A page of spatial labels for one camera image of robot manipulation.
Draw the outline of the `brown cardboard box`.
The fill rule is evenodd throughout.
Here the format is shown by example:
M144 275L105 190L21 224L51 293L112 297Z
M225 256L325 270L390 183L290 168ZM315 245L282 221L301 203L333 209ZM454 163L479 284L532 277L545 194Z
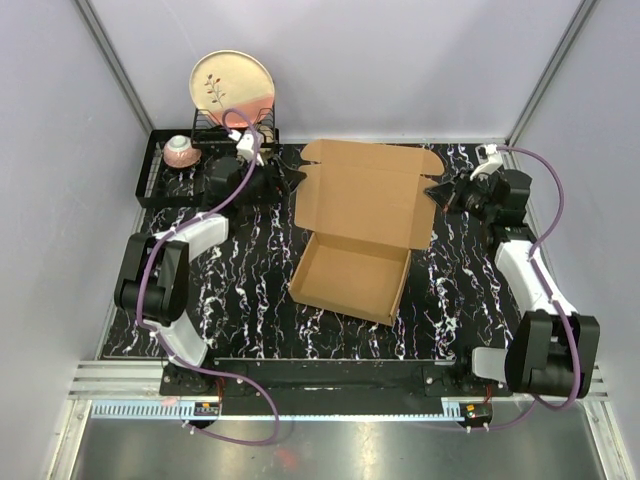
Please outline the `brown cardboard box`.
M419 147L320 139L301 152L294 223L311 236L289 285L303 305L391 326L411 254L430 246L443 175Z

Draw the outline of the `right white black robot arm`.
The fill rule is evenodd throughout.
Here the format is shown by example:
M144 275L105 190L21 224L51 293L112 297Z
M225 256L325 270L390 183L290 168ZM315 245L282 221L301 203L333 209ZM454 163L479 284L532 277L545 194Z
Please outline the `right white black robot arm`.
M546 269L537 238L525 221L532 179L518 170L454 179L425 193L445 213L480 221L488 257L502 274L521 319L508 347L467 347L454 384L476 396L493 381L514 393L584 398L600 338L595 317L579 313Z

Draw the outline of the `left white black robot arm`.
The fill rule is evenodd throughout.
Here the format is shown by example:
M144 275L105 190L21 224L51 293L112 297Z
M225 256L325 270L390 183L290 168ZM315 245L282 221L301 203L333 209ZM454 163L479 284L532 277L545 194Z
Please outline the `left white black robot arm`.
M287 199L307 174L276 156L259 165L232 157L207 174L200 210L191 219L156 234L129 237L114 290L119 309L158 340L181 384L196 396L215 386L216 372L205 360L209 347L187 311L191 263L233 238L246 208Z

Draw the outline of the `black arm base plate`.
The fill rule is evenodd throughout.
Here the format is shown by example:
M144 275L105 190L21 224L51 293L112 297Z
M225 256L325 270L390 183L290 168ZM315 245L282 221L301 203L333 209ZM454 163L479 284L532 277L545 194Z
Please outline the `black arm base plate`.
M435 360L231 359L207 369L248 377L271 394L381 390L426 397L509 397L504 383L463 376L459 365Z

